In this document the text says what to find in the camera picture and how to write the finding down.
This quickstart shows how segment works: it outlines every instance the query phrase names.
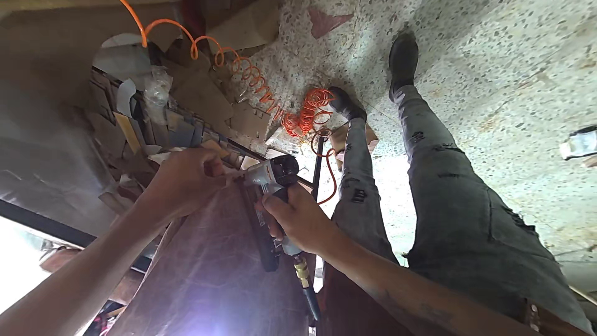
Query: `speckled stone floor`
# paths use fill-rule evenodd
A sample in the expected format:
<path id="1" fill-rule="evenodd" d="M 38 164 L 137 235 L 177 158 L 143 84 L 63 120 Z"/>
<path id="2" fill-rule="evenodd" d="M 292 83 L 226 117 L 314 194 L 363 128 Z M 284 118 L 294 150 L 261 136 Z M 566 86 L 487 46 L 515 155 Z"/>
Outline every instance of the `speckled stone floor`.
<path id="1" fill-rule="evenodd" d="M 353 17 L 315 39 L 309 7 Z M 558 146 L 570 132 L 597 122 L 597 4 L 286 0 L 280 12 L 278 40 L 252 59 L 290 111 L 298 110 L 314 85 L 339 85 L 362 102 L 380 139 L 373 153 L 374 177 L 397 255 L 413 243 L 416 215 L 398 112 L 387 98 L 387 57 L 396 33 L 408 25 L 420 47 L 415 83 L 420 93 L 477 174 L 527 224 L 537 226 L 564 269 L 586 270 L 571 281 L 585 280 L 597 262 L 597 171 L 579 160 L 564 161 Z M 330 124 L 341 121 L 334 118 Z M 308 169 L 303 173 L 311 178 L 310 149 L 288 140 L 281 137 L 274 146 L 296 149 Z M 326 170 L 322 183 L 320 198 L 331 191 Z M 331 214 L 334 205 L 335 200 L 328 202 L 325 211 Z M 585 288 L 595 291 L 597 283 Z"/>

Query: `black metal frame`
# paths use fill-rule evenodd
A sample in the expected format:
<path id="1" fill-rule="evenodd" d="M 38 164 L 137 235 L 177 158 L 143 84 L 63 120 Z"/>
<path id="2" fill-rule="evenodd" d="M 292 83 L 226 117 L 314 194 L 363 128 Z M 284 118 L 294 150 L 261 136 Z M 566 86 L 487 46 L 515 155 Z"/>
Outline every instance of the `black metal frame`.
<path id="1" fill-rule="evenodd" d="M 82 248 L 96 239 L 93 235 L 3 200 L 0 200 L 0 216 Z M 131 268 L 145 273 L 150 263 L 151 259 L 148 257 L 139 256 Z"/>

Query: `wood scrap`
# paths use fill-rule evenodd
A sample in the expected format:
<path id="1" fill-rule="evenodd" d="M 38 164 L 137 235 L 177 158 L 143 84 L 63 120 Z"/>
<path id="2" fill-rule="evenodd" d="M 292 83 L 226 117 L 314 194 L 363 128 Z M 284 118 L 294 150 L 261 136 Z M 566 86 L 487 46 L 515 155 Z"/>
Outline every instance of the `wood scrap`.
<path id="1" fill-rule="evenodd" d="M 116 117 L 116 122 L 118 122 L 124 136 L 127 138 L 128 145 L 131 147 L 133 154 L 135 154 L 141 149 L 141 143 L 139 142 L 139 139 L 137 139 L 137 134 L 131 124 L 131 119 L 120 113 L 114 113 L 114 117 Z"/>

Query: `paper scrap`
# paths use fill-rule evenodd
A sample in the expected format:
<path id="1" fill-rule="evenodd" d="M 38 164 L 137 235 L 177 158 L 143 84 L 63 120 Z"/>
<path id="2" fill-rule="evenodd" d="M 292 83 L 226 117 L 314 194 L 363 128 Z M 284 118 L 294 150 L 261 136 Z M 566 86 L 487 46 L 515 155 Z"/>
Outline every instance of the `paper scrap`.
<path id="1" fill-rule="evenodd" d="M 120 125 L 124 136 L 127 138 L 128 145 L 131 147 L 133 154 L 136 153 L 138 150 L 141 149 L 141 144 L 137 139 L 137 135 L 135 134 L 135 130 L 131 125 L 131 120 L 126 116 L 119 113 L 114 113 L 114 117 Z"/>
<path id="2" fill-rule="evenodd" d="M 145 145 L 145 146 L 143 146 L 143 151 L 147 155 L 157 154 L 157 153 L 160 152 L 160 150 L 162 150 L 162 146 L 158 146 L 158 145 Z"/>
<path id="3" fill-rule="evenodd" d="M 162 164 L 162 162 L 164 162 L 165 160 L 168 159 L 168 157 L 170 157 L 170 154 L 171 154 L 170 152 L 159 153 L 159 154 L 150 155 L 147 158 L 157 164 Z"/>
<path id="4" fill-rule="evenodd" d="M 137 87 L 131 78 L 122 82 L 116 92 L 116 110 L 129 118 L 132 118 L 131 113 L 131 97 L 137 92 Z"/>
<path id="5" fill-rule="evenodd" d="M 273 148 L 270 148 L 270 149 L 267 150 L 267 152 L 265 152 L 265 157 L 266 158 L 275 158 L 275 157 L 279 157 L 279 156 L 282 156 L 282 155 L 286 155 L 286 154 L 284 154 L 283 152 L 277 151 L 277 150 L 275 150 Z"/>
<path id="6" fill-rule="evenodd" d="M 247 155 L 244 159 L 242 159 L 241 170 L 246 170 L 251 166 L 255 166 L 257 163 L 259 163 L 258 160 L 255 160 L 254 158 L 249 157 L 249 155 Z"/>

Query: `ripped jeans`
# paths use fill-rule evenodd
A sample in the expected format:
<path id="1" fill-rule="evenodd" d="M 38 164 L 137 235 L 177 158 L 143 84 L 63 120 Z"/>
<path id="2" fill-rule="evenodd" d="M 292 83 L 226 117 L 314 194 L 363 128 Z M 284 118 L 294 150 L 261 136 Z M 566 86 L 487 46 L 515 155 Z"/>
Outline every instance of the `ripped jeans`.
<path id="1" fill-rule="evenodd" d="M 417 212 L 412 271 L 516 320 L 526 300 L 590 332 L 553 255 L 475 174 L 452 134 L 412 85 L 395 92 Z M 365 123 L 349 124 L 340 201 L 332 220 L 352 239 L 397 260 L 381 218 Z"/>

